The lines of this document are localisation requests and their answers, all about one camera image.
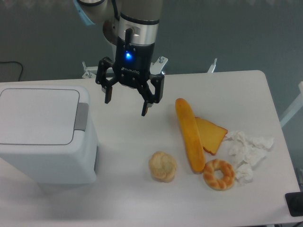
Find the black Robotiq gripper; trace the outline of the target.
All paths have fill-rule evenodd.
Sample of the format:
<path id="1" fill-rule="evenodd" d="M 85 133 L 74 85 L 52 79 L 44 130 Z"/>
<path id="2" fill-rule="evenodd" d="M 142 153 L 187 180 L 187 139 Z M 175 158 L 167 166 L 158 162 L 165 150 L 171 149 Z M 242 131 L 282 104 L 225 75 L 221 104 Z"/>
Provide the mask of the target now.
<path id="1" fill-rule="evenodd" d="M 136 88 L 144 99 L 142 114 L 147 114 L 148 108 L 154 103 L 159 103 L 163 97 L 165 76 L 160 73 L 150 75 L 150 65 L 155 44 L 150 45 L 126 45 L 121 38 L 117 40 L 115 62 L 104 57 L 98 63 L 95 82 L 102 86 L 105 93 L 105 103 L 108 104 L 112 97 L 112 86 L 119 81 L 120 84 Z M 114 76 L 108 80 L 107 70 L 113 68 Z M 150 78 L 154 86 L 154 94 L 151 92 L 147 80 Z"/>

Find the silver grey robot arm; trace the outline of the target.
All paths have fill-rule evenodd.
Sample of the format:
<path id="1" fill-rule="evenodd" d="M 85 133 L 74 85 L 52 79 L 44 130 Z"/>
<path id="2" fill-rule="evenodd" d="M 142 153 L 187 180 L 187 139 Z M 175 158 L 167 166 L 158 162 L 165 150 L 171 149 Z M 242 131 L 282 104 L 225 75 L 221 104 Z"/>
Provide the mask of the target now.
<path id="1" fill-rule="evenodd" d="M 74 5 L 86 25 L 102 23 L 103 34 L 115 51 L 114 59 L 98 63 L 96 83 L 102 86 L 105 103 L 111 101 L 116 83 L 137 89 L 144 99 L 142 116 L 163 96 L 164 72 L 168 62 L 159 57 L 152 62 L 161 0 L 75 0 Z"/>

